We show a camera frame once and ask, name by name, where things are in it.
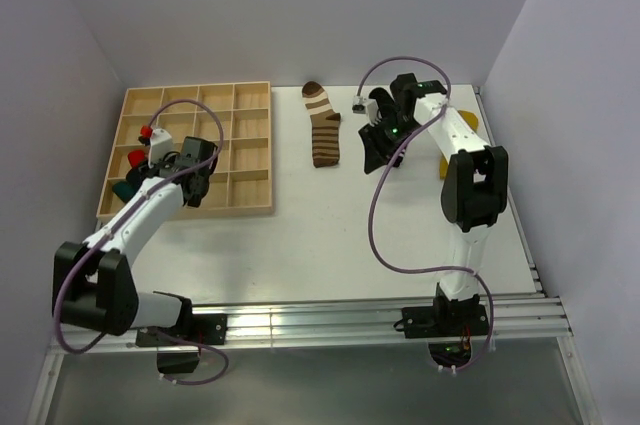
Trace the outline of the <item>black sock with white stripes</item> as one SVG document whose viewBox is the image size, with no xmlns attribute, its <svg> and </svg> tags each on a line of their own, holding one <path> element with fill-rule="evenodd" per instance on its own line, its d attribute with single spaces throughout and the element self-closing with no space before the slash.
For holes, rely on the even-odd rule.
<svg viewBox="0 0 640 425">
<path fill-rule="evenodd" d="M 376 87 L 369 92 L 368 98 L 374 101 L 374 104 L 368 107 L 368 116 L 372 124 L 397 115 L 398 106 L 386 89 Z"/>
</svg>

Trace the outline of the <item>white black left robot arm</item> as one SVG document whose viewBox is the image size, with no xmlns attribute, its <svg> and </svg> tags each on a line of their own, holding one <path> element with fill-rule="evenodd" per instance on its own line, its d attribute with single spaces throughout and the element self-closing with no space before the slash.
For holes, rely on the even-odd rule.
<svg viewBox="0 0 640 425">
<path fill-rule="evenodd" d="M 120 336 L 132 329 L 158 328 L 172 344 L 195 331 L 190 299 L 137 290 L 132 266 L 159 227 L 182 207 L 197 208 L 209 191 L 218 144 L 188 137 L 179 151 L 156 162 L 140 160 L 123 186 L 125 206 L 80 243 L 65 242 L 55 253 L 52 315 L 64 324 Z"/>
</svg>

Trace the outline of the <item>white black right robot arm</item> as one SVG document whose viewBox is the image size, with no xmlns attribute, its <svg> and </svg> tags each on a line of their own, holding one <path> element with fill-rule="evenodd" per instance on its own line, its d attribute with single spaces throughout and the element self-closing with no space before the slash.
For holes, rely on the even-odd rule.
<svg viewBox="0 0 640 425">
<path fill-rule="evenodd" d="M 432 315 L 438 331 L 455 334 L 475 313 L 485 286 L 478 271 L 486 239 L 507 206 L 508 153 L 473 130 L 437 80 L 420 82 L 412 73 L 400 74 L 389 90 L 374 90 L 370 101 L 379 116 L 358 132 L 365 173 L 390 172 L 421 132 L 430 134 L 446 162 L 440 203 L 452 226 L 452 242 L 448 261 L 438 269 L 442 276 Z"/>
</svg>

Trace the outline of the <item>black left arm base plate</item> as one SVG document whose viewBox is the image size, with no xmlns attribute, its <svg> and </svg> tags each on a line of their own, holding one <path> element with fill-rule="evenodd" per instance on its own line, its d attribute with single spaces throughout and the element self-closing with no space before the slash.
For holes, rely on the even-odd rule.
<svg viewBox="0 0 640 425">
<path fill-rule="evenodd" d="M 135 345 L 138 347 L 166 347 L 176 345 L 165 336 L 203 345 L 223 345 L 226 341 L 228 315 L 224 313 L 194 315 L 188 326 L 142 329 L 137 331 Z"/>
</svg>

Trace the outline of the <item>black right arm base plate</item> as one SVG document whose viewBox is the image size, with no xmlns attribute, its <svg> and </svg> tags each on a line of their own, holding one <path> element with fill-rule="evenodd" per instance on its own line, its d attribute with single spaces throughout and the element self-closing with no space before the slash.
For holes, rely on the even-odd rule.
<svg viewBox="0 0 640 425">
<path fill-rule="evenodd" d="M 489 318 L 481 304 L 462 308 L 436 304 L 404 307 L 393 328 L 407 339 L 485 336 Z"/>
</svg>

